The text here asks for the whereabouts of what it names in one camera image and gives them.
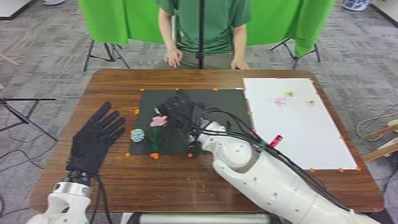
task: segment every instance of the robot wrist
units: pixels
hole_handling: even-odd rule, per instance
[[[64,182],[83,184],[90,187],[90,174],[80,170],[71,170]]]

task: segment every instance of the green backdrop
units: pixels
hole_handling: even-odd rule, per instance
[[[277,43],[291,37],[295,56],[300,57],[313,50],[334,0],[247,1],[252,1],[247,44]],[[78,2],[89,34],[96,41],[128,44],[128,39],[133,39],[163,43],[156,0],[78,0]]]

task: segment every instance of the light stand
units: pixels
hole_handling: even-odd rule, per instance
[[[199,60],[199,69],[204,67],[204,21],[206,21],[206,0],[199,0],[199,51],[195,58]]]
[[[94,43],[96,43],[96,41],[92,40],[90,41],[89,54],[87,54],[87,57],[85,57],[83,72],[87,71],[90,58],[98,58],[98,59],[101,59],[106,62],[115,62],[121,59],[122,64],[124,64],[126,68],[130,69],[128,63],[126,63],[124,58],[121,56],[121,52],[119,52],[119,50],[115,48],[115,46],[117,46],[119,49],[122,49],[121,45],[119,44],[117,45],[115,44],[106,44],[106,43],[103,44],[105,50],[106,50],[106,54],[108,54],[108,58],[101,58],[99,56],[92,55]]]
[[[23,125],[23,124],[30,124],[34,126],[34,128],[37,129],[37,131],[53,139],[53,141],[57,142],[58,139],[51,136],[51,134],[44,131],[44,129],[41,128],[41,126],[34,123],[34,121],[30,120],[30,116],[37,107],[37,104],[41,101],[53,101],[55,99],[28,99],[28,98],[19,98],[19,99],[7,99],[7,98],[0,98],[0,106],[3,106],[3,108],[9,110],[9,112],[12,113],[12,115],[16,116],[16,118],[19,119],[19,122],[14,123],[12,125],[5,126],[0,129],[0,132],[9,130],[10,128],[14,128],[16,126]],[[34,106],[28,110],[28,115],[25,116],[21,114],[21,112],[16,110],[16,108],[9,105],[9,101],[34,101]]]
[[[311,53],[316,54],[316,58],[318,58],[318,62],[320,62],[320,50],[318,50],[318,44],[314,44],[314,49],[313,51],[309,51],[300,57],[295,56],[291,50],[289,50],[289,47],[288,47],[288,44],[286,42],[291,40],[291,38],[286,38],[284,41],[277,44],[277,46],[270,49],[270,51],[273,51],[281,46],[284,46],[284,48],[288,49],[288,52],[289,52],[289,57],[293,59],[293,70],[297,69],[297,65],[298,65],[298,60],[302,57],[305,57]]]

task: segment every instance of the white sheet of paper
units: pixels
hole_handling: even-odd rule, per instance
[[[302,169],[355,169],[313,81],[305,78],[247,78],[243,81],[254,129],[263,140],[270,143],[275,136],[282,136],[275,148]],[[293,91],[293,96],[286,96],[286,91]]]

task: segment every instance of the gray carpet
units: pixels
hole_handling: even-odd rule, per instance
[[[67,123],[92,72],[99,68],[124,68],[121,62],[106,63],[92,60],[89,72],[82,72],[89,41],[76,0],[69,0],[55,7],[46,7],[41,2],[35,2],[12,21],[0,21],[0,53],[19,63],[14,66],[0,58],[2,96],[57,98],[55,102],[41,104],[32,116],[53,135],[58,135]],[[291,59],[286,50],[281,48],[275,52],[268,52],[270,47],[268,45],[249,48],[250,67],[289,69]],[[99,44],[96,52],[103,53]],[[396,137],[396,134],[385,135],[380,141],[368,143],[355,135],[355,125],[398,103],[398,29],[371,9],[362,13],[350,13],[341,9],[339,4],[336,5],[320,38],[320,52],[321,63],[316,62],[314,55],[309,55],[300,61],[298,69],[316,74],[364,154]],[[163,46],[131,41],[122,54],[131,68],[151,68],[161,59]],[[12,105],[26,112],[28,103],[12,103]],[[7,118],[9,113],[0,109],[2,126],[14,121]],[[369,130],[380,128],[391,119],[392,117],[382,119]],[[30,141],[37,135],[39,133],[26,126],[12,129],[12,132],[2,132],[0,155],[14,149],[25,150],[30,157],[39,155],[53,142],[44,136]],[[48,155],[50,153],[35,160],[41,166]],[[5,213],[28,207],[28,196],[41,175],[41,170],[30,163],[2,171],[23,161],[21,153],[12,153],[0,159],[0,195],[5,200]],[[396,173],[396,166],[396,155],[368,163],[382,191],[387,183],[392,183],[389,178]],[[398,201],[398,195],[391,192],[385,197],[392,202]],[[389,212],[398,222],[396,207]],[[0,223],[21,224],[34,214],[32,210],[16,212],[0,219]]]

